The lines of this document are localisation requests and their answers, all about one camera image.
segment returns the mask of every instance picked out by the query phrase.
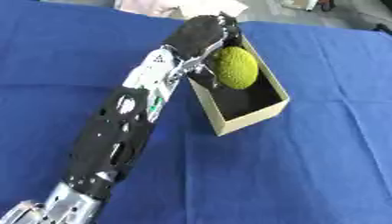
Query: robotic arm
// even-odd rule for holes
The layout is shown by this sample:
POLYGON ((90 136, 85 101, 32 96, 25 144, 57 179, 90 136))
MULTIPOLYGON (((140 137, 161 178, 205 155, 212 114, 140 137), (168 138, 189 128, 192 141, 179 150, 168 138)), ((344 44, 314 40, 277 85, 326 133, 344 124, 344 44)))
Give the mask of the robotic arm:
POLYGON ((240 41, 226 15, 185 22, 109 96, 76 139, 66 175, 44 204, 30 200, 12 208, 0 224, 93 223, 111 188, 128 176, 185 74, 200 74, 215 50, 240 41))

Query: cardboard box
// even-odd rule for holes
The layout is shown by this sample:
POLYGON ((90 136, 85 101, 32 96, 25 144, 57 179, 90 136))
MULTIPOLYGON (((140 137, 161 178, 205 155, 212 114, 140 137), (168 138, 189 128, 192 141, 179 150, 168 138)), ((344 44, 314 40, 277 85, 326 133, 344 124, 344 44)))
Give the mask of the cardboard box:
POLYGON ((245 90, 223 88, 210 91, 189 79, 217 136, 277 116, 290 100, 275 75, 245 37, 242 46, 254 55, 259 65, 258 80, 251 87, 245 90))

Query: blue tablecloth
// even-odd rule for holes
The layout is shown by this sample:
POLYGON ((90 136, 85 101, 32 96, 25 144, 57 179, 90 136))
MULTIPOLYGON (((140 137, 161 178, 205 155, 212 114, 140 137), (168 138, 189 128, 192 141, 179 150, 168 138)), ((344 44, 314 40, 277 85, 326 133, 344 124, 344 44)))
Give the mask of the blue tablecloth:
MULTIPOLYGON (((0 3, 0 214, 44 200, 81 127, 180 21, 0 3)), ((183 80, 99 223, 392 221, 392 38, 241 25, 291 96, 284 112, 217 137, 183 80)))

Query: yellow-green spiky ball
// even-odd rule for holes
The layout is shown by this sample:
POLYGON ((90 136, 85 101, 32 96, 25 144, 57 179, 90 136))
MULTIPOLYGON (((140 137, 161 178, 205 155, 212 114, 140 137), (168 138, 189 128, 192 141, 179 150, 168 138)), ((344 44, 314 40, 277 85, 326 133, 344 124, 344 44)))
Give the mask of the yellow-green spiky ball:
POLYGON ((215 55, 215 74, 218 80, 234 89, 251 86, 257 79, 258 66, 255 57, 238 46, 220 49, 215 55))

